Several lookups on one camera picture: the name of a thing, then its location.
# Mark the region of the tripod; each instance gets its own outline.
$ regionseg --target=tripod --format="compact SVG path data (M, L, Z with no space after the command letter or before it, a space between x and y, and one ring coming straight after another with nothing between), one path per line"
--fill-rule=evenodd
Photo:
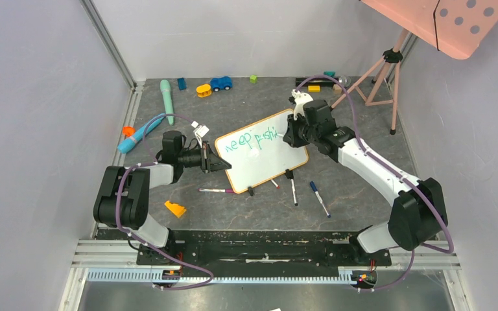
M402 46L405 38L407 37L409 31L407 29L403 29L402 33L400 34L400 37L398 38L398 41L394 45L394 47L390 50L387 50L383 53L383 57L375 63L364 75L358 79L347 91L348 93L352 92L353 90L356 90L358 94L365 100L366 106L375 106L375 105L383 105L383 104L392 104L392 125L390 126L390 134L394 135L396 133L396 112L398 109L398 84L399 84L399 78L400 78L400 62L402 61L402 54L400 53L400 47ZM385 76L390 69L390 66L392 64L395 64L394 66L394 92L392 94L392 99L390 100L382 100L380 102L374 102L373 98L377 94L377 91L379 90L379 86L381 86L381 83L383 79L385 79ZM375 84L373 86L373 89L371 90L371 93L369 94L368 97L364 95L362 90L360 89L359 85L362 83L362 81L367 78L372 72L379 67L379 65L383 64L381 70L379 71L379 74L373 78L372 83ZM337 99L336 102L331 105L332 108L335 108L344 98L346 97L346 94L343 94L339 99Z

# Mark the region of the whiteboard orange border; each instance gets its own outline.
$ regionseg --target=whiteboard orange border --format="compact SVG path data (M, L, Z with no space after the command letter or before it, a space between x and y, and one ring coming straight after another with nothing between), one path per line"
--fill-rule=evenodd
M242 128L239 128L239 129L237 129L237 130L235 130L235 131L233 131L233 132L230 132L230 133L228 133L228 134L224 134L224 135L220 136L219 138L215 139L215 150L216 150L216 151L217 151L217 153L219 154L219 157L222 157L222 156L220 155L220 150L219 150L219 147L217 146L217 142L218 142L219 140L221 140L222 138L224 138L224 137L226 137L226 136L229 136L229 135L231 135L231 134L233 134L233 133L235 133L235 132L239 132L239 131L245 130L246 128L248 128L248 127L250 127L250 126L253 126L253 125L257 124L257 123L264 122L264 121L266 121L266 120L268 120L268 119L270 119L270 118L275 117L276 115L281 115L282 113L284 113L284 112L286 112L286 111L291 111L291 113L292 113L292 112L293 112L293 109L288 108L288 109L286 109L286 110L282 110L282 111L280 111L280 112L278 112L278 113L275 113L275 114L273 114L273 115L271 115L271 116L269 116L269 117L266 117L266 118L264 118L264 119L258 120L257 122L253 122L253 123L251 123L251 124L249 124L249 125L246 125L246 126L244 126L244 127L242 127ZM308 150L306 150L306 147L305 147L305 146L304 146L304 147L302 147L302 148L304 148L304 153L306 154L306 161L304 161L303 163L301 163L301 164L299 164L299 165L296 165L296 166L294 166L294 167L290 168L290 170L294 170L295 168L298 168L298 167L300 167L300 166L302 166L302 165L304 165L304 164L308 163L308 160L310 159L310 157L308 156ZM270 181L271 179L274 179L274 178L276 178L276 177L278 177L278 176L281 176L281 175L283 175L283 174L284 174L284 173L278 174L278 175L276 175L276 176L272 176L271 178L268 178L268 179L266 179L266 180L264 180L264 181L262 181L262 182L260 182L260 183L257 183L256 185L252 185L251 187L253 187L253 188L254 188L254 187L256 187L256 186L260 186L260 185L262 185L262 184L266 183L267 181ZM226 170L226 177L228 177L228 181L230 182L230 186L232 186L232 182L231 182L231 179L230 179L230 174L228 173L228 170ZM241 192L237 192L236 190L234 190L234 192L235 192L235 193L237 193L237 194L244 193L245 191L247 191L247 189L245 189L245 190L243 190L243 191L241 191Z

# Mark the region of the purple marker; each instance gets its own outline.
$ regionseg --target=purple marker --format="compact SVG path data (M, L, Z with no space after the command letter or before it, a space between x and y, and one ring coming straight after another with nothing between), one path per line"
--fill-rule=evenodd
M199 192L225 192L225 193L235 193L232 189L203 189L199 188Z

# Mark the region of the whiteboard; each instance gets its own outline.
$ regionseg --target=whiteboard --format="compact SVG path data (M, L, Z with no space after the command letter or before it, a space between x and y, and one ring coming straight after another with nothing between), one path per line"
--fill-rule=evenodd
M286 109L219 137L215 148L232 165L226 171L235 193L247 191L308 162L306 147L291 148L283 142L287 131Z

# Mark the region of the hole in pink panel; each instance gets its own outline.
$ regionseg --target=hole in pink panel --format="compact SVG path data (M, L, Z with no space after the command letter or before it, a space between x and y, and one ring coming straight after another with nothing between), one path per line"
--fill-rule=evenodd
M490 17L493 15L494 12L495 12L495 10L492 7L486 8L484 10L484 16Z
M472 34L477 34L480 32L480 27L478 25L474 25L471 27L471 33Z

